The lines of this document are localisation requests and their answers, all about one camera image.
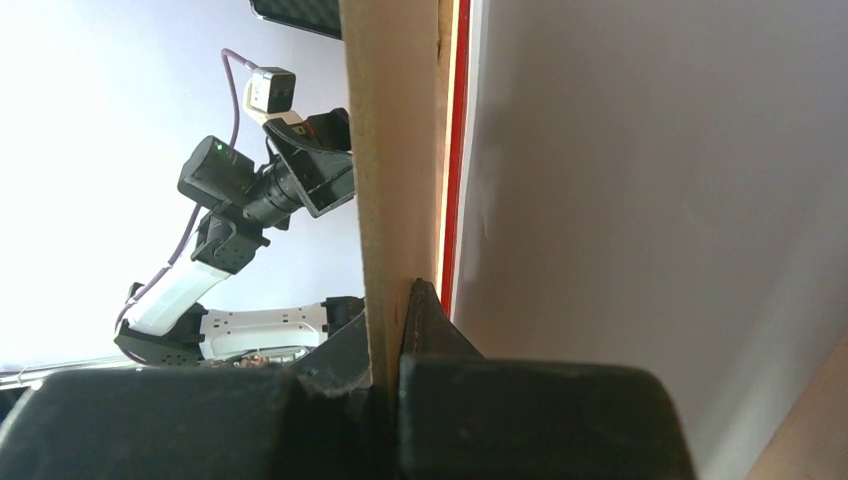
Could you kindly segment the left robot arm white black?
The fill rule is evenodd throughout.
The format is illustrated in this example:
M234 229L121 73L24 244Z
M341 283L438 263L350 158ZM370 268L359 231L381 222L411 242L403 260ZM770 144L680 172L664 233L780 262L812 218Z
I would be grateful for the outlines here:
M319 218L355 194L348 112L264 122L268 162L256 166L215 136L184 163L178 191L204 210L193 216L176 251L148 282L135 283L115 323L114 341L145 366L236 362L292 347L312 349L363 308L340 297L293 309L227 312L202 297L242 271L269 245L268 229L292 216Z

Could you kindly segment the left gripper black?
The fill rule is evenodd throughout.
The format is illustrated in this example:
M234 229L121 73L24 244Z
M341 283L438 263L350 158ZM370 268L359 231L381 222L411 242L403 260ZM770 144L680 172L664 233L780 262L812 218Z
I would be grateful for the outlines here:
M263 130L286 165L302 205L313 217L353 199L350 119L345 109L312 115L294 124L271 119Z

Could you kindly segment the brown backing board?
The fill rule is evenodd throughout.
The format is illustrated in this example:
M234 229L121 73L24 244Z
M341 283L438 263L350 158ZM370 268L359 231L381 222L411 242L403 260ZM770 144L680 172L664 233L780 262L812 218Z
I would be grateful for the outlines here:
M397 383L413 282L441 278L452 1L344 1L374 385Z

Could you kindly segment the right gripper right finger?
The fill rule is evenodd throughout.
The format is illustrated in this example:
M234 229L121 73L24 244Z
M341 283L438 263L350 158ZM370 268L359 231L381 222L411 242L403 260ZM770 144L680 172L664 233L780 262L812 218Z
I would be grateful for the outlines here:
M634 367L488 359L412 285L398 369L406 479L692 479L675 404Z

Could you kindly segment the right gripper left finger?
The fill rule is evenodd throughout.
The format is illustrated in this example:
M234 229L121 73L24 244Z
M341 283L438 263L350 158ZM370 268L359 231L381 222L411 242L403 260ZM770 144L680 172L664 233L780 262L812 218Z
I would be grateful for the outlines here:
M77 370L1 427L5 479L363 479L358 317L290 366Z

